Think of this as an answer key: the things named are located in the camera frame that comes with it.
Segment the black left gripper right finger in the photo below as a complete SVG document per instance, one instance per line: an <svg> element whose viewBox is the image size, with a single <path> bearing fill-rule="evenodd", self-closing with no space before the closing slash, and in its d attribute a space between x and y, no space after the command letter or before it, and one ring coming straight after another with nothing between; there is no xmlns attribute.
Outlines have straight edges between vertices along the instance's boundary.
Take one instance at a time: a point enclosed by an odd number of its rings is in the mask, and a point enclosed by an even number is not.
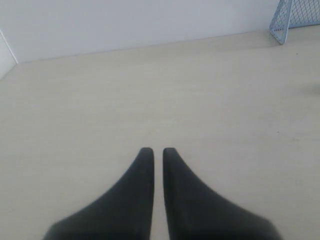
<svg viewBox="0 0 320 240"><path fill-rule="evenodd" d="M278 240L266 218L207 186L173 147L163 150L163 192L171 240Z"/></svg>

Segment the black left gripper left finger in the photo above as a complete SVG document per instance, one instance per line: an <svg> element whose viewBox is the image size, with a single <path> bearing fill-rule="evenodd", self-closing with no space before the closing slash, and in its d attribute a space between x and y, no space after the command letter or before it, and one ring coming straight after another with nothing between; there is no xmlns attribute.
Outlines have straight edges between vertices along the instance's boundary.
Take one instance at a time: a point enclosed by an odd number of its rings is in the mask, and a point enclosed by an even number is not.
<svg viewBox="0 0 320 240"><path fill-rule="evenodd" d="M97 200L56 222L46 240L148 240L154 205L154 152L143 147Z"/></svg>

